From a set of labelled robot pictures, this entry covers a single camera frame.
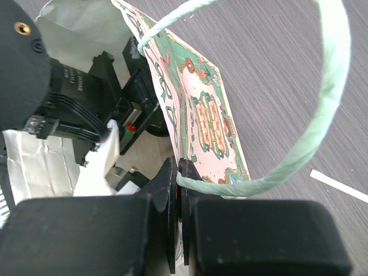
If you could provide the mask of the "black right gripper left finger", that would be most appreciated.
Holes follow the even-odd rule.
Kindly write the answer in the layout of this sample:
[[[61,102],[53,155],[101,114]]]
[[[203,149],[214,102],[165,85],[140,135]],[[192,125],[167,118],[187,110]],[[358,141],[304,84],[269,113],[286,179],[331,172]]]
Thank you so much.
[[[19,203],[1,230],[2,275],[171,275],[177,165],[132,195]]]

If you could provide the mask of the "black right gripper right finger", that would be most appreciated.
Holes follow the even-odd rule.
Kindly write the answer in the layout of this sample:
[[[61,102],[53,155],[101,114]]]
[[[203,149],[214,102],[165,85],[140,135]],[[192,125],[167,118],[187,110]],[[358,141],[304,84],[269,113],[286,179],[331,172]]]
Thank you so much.
[[[190,275],[350,275],[335,220],[306,200],[225,200],[178,188]]]

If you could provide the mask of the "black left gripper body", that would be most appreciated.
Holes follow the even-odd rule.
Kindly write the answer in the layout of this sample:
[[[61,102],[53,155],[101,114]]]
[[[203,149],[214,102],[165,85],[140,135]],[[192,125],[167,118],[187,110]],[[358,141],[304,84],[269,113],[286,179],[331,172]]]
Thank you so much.
[[[144,132],[167,137],[148,62],[131,37],[121,60],[103,52],[92,58],[87,71],[74,70],[78,99],[103,123],[115,120],[119,129],[120,154],[124,155]]]

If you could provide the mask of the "printed paper gift bag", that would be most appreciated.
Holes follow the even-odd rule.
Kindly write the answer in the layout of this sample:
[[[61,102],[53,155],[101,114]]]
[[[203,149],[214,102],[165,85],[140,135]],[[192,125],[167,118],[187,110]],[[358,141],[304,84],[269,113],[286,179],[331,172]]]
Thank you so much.
[[[68,15],[81,10],[90,17],[86,27],[79,28],[78,33],[96,35],[100,41],[107,41],[108,32],[112,32],[112,39],[121,50],[130,37],[136,38],[137,50],[148,62],[175,152],[170,158],[177,165],[175,251],[178,242],[182,242],[183,248],[179,187],[225,200],[251,200],[251,196],[279,185],[314,155],[342,95],[350,59],[346,12],[340,1],[320,1],[320,10],[332,8],[338,19],[326,14],[321,16],[326,40],[315,116],[279,166],[263,178],[250,180],[218,69],[169,32],[167,18],[155,22],[121,1],[63,1],[61,7],[66,8]],[[41,36],[50,57],[78,70],[87,71],[91,59],[104,52],[93,50],[92,44],[85,41],[80,50],[67,47],[65,57],[61,57],[51,52],[52,44],[61,45],[61,36],[57,34],[48,39],[43,33]]]

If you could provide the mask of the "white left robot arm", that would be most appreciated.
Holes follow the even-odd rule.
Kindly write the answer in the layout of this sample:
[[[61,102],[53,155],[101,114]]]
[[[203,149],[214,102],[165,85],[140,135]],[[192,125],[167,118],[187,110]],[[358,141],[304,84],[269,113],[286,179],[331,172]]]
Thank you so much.
[[[126,153],[142,132],[169,135],[145,57],[130,37],[122,52],[130,74],[119,84],[108,52],[91,59],[84,72],[50,57],[39,29],[14,1],[1,2],[1,130],[24,131],[38,139],[73,140],[75,161],[118,125],[120,152]]]

